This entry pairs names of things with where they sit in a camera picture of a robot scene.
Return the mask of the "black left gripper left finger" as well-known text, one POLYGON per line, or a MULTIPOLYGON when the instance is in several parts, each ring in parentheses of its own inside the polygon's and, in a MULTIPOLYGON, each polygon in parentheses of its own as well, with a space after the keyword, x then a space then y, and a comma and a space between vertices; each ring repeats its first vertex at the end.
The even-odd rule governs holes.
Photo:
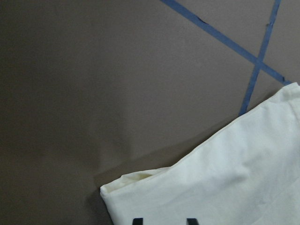
POLYGON ((142 217, 134 218, 132 221, 132 225, 143 225, 143 218, 142 217))

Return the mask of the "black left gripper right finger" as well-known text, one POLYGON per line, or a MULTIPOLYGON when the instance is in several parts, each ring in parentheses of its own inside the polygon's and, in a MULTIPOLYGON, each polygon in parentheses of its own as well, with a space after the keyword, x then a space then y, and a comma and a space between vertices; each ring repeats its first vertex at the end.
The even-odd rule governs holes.
POLYGON ((198 225, 198 220, 196 218, 187 218, 187 225, 198 225))

